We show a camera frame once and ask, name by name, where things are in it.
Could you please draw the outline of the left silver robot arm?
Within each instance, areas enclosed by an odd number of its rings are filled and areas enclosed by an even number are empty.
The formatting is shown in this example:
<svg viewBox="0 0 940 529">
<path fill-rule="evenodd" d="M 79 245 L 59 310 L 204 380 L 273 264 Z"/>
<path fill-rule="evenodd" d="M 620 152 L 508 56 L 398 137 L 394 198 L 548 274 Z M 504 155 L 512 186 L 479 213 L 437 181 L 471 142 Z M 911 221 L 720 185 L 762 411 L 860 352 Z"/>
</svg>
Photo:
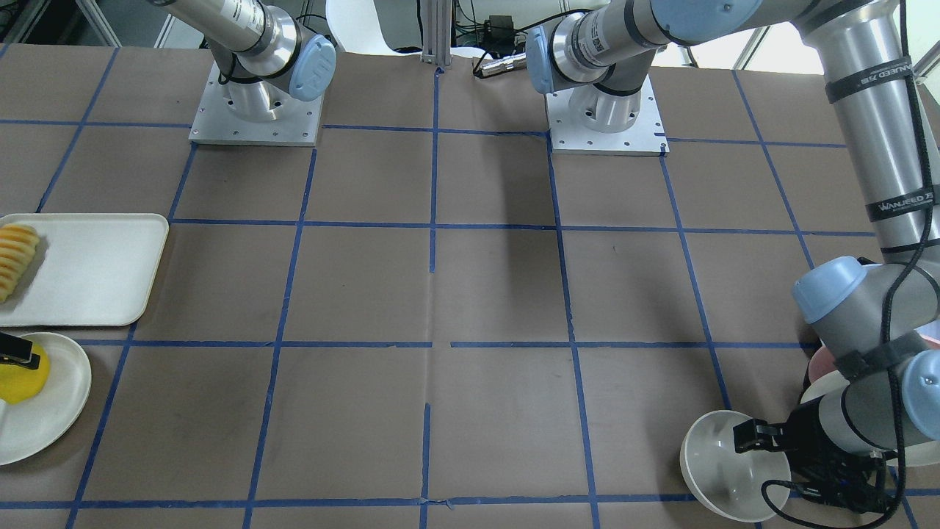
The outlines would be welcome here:
<svg viewBox="0 0 940 529">
<path fill-rule="evenodd" d="M 883 258 L 840 256 L 792 288 L 830 355 L 784 422 L 735 411 L 697 419 L 679 448 L 686 485 L 738 522 L 782 518 L 789 496 L 873 514 L 902 506 L 917 452 L 938 445 L 938 348 L 919 333 L 938 319 L 938 147 L 914 86 L 903 1 L 611 1 L 528 35 L 538 93 L 571 91 L 584 130 L 635 124 L 656 51 L 770 24 L 791 24 L 816 51 L 853 176 L 822 183 L 867 217 Z"/>
</svg>

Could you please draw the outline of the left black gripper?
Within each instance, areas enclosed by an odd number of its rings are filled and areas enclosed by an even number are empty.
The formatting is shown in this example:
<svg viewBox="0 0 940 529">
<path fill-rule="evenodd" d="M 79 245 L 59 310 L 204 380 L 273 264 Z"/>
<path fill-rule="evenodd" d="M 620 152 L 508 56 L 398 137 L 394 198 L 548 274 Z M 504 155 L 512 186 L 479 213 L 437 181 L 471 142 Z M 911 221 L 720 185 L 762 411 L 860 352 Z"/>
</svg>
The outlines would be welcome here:
<svg viewBox="0 0 940 529">
<path fill-rule="evenodd" d="M 846 508 L 857 514 L 892 515 L 893 496 L 886 491 L 886 460 L 870 455 L 867 450 L 856 455 L 839 448 L 825 434 L 819 406 L 817 400 L 798 406 L 782 424 L 751 418 L 734 426 L 733 445 L 737 454 L 783 452 L 790 471 L 805 479 L 765 481 L 765 505 L 776 515 L 782 515 L 769 493 L 796 490 L 803 499 L 820 505 Z"/>
</svg>

